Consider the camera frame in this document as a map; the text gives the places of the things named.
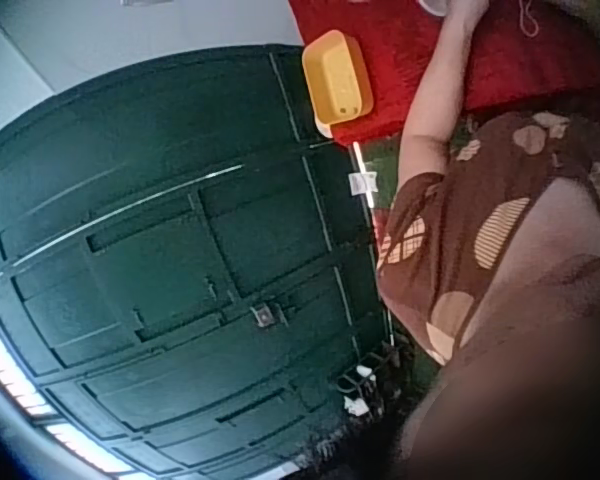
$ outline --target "person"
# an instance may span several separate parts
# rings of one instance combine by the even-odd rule
[[[450,0],[402,135],[378,287],[443,368],[387,470],[410,480],[595,478],[600,118],[573,102],[508,112],[449,158],[489,6]]]

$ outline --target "red cloth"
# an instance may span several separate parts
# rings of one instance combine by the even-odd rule
[[[350,145],[400,130],[436,45],[441,20],[416,0],[289,0],[305,42],[338,29],[360,42],[371,77],[371,114],[333,127]],[[535,2],[536,38],[519,26],[517,0],[492,0],[476,32],[467,81],[467,110],[557,93],[595,89],[600,94],[600,47],[577,21]]]

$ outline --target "patterned dress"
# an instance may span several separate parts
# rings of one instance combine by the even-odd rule
[[[521,224],[554,180],[584,187],[600,216],[600,126],[580,116],[509,113],[481,127],[449,166],[398,192],[378,262],[387,304],[447,363]]]

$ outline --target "white tag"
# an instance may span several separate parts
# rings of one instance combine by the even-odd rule
[[[378,172],[350,173],[349,185],[351,195],[362,195],[363,193],[378,191]]]

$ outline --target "white object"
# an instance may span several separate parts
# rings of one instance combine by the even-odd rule
[[[356,372],[358,372],[358,375],[360,375],[362,378],[368,378],[372,382],[376,381],[376,376],[373,374],[373,370],[371,370],[369,367],[358,365],[356,367]]]
[[[446,17],[449,11],[449,0],[418,0],[418,3],[436,17]]]
[[[378,191],[378,173],[377,172],[359,172],[349,174],[349,186],[351,195],[362,195],[364,193]]]
[[[362,417],[369,413],[369,406],[362,398],[351,400],[349,397],[344,397],[344,408],[355,417]]]

